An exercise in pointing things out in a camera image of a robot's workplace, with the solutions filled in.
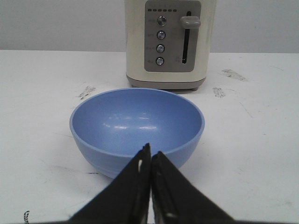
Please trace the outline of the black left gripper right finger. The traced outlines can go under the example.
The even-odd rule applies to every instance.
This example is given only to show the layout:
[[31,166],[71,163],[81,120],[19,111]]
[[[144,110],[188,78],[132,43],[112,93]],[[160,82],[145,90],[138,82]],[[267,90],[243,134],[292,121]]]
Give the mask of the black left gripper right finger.
[[194,187],[162,152],[151,161],[156,224],[230,224],[235,220]]

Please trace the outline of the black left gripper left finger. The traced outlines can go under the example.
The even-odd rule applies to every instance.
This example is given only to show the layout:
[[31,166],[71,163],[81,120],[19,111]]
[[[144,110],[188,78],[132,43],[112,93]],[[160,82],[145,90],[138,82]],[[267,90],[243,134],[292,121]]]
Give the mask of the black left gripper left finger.
[[147,143],[69,224],[146,224],[150,200],[151,153]]

